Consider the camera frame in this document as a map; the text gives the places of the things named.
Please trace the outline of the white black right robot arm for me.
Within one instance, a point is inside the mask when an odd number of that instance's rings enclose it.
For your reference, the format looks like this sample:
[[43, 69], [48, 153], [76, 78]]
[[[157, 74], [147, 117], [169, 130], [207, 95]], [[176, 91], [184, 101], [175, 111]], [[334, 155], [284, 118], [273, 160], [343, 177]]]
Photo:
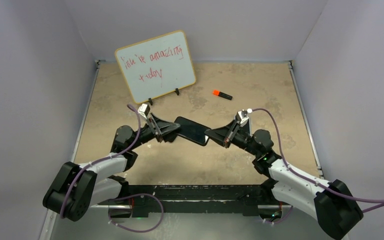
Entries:
[[204, 133], [224, 148], [234, 145], [255, 157], [252, 161], [254, 168], [268, 177], [267, 186], [260, 191], [264, 202], [272, 204], [277, 200], [292, 205], [314, 218], [335, 240], [343, 239], [363, 219], [361, 208], [350, 199], [352, 194], [344, 182], [338, 179], [329, 182], [286, 164], [273, 150], [269, 131], [258, 129], [251, 134], [247, 125], [240, 126], [233, 120]]

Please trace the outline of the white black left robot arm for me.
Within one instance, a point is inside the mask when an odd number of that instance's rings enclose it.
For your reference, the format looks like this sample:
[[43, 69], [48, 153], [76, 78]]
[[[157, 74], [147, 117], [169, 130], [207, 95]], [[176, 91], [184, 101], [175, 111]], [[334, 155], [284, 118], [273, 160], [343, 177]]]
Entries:
[[138, 154], [134, 149], [156, 139], [166, 142], [181, 128], [179, 123], [165, 121], [153, 113], [150, 123], [134, 131], [119, 127], [109, 155], [99, 160], [76, 164], [64, 163], [42, 200], [42, 205], [62, 218], [78, 221], [90, 206], [112, 200], [118, 205], [129, 199], [128, 182], [118, 177], [133, 167]]

